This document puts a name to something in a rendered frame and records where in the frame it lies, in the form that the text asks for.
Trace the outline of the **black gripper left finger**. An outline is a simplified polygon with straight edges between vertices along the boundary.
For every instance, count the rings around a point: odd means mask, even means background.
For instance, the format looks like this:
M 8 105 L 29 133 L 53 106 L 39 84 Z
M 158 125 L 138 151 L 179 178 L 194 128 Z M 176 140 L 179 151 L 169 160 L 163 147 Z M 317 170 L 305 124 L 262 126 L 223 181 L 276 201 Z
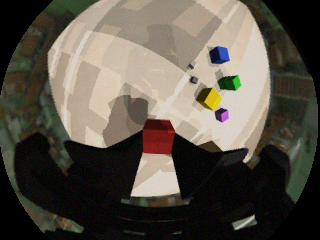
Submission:
M 73 140 L 64 140 L 64 148 L 73 163 L 104 173 L 123 199 L 131 200 L 137 168 L 144 152 L 143 129 L 108 148 L 89 147 Z

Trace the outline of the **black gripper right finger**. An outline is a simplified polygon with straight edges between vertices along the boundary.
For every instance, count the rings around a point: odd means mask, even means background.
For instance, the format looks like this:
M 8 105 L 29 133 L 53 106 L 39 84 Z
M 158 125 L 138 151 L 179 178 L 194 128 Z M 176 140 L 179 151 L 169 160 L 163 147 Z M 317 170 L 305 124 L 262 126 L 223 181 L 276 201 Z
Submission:
M 181 135 L 173 136 L 171 155 L 175 165 L 177 185 L 181 193 L 181 201 L 193 199 L 193 195 L 205 181 L 212 177 L 216 169 L 235 164 L 247 157 L 249 149 L 229 149 L 223 152 L 209 152 L 184 139 Z

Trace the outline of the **blue block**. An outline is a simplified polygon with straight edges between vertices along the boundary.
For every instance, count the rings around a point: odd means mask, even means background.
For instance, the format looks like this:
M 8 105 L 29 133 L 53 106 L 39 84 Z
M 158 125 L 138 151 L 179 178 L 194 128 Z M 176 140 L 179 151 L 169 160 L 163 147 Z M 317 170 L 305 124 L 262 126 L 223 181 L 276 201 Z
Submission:
M 211 57 L 211 64 L 223 64 L 229 61 L 228 49 L 223 47 L 215 47 L 209 52 L 209 57 Z

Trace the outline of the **small purple block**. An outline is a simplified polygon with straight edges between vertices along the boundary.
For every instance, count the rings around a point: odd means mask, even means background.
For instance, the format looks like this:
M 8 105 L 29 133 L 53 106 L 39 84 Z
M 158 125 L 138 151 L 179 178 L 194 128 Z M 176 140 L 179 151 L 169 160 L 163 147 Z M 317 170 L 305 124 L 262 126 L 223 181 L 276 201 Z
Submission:
M 219 120 L 220 123 L 224 123 L 225 120 L 228 120 L 228 109 L 220 108 L 215 112 L 216 120 Z

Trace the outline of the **green block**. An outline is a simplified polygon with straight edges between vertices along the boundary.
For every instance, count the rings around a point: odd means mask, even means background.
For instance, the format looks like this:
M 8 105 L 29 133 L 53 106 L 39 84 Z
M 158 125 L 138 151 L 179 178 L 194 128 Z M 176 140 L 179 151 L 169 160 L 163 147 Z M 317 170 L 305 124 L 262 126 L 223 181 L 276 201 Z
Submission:
M 219 87 L 220 89 L 227 89 L 227 87 L 225 87 L 225 84 L 224 84 L 224 80 L 227 80 L 228 79 L 228 76 L 227 77 L 221 77 L 221 79 L 219 79 L 219 81 L 217 81 L 217 83 L 219 83 Z
M 227 87 L 228 91 L 236 91 L 241 87 L 239 76 L 228 76 L 227 80 L 224 80 L 225 87 Z

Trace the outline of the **red block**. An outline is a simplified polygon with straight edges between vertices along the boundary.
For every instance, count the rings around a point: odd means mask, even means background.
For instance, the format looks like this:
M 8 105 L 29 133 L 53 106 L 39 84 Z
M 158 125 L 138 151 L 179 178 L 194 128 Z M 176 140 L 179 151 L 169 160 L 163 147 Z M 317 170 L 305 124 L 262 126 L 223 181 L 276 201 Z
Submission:
M 143 127 L 144 153 L 171 155 L 173 136 L 171 120 L 147 119 Z

